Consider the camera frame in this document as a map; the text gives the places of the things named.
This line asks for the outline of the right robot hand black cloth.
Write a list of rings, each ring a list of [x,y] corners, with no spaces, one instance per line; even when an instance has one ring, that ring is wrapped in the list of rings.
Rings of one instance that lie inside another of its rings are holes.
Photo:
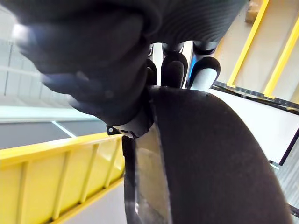
[[[143,90],[150,45],[216,43],[243,0],[3,0],[19,51],[52,91],[133,137],[152,125]]]

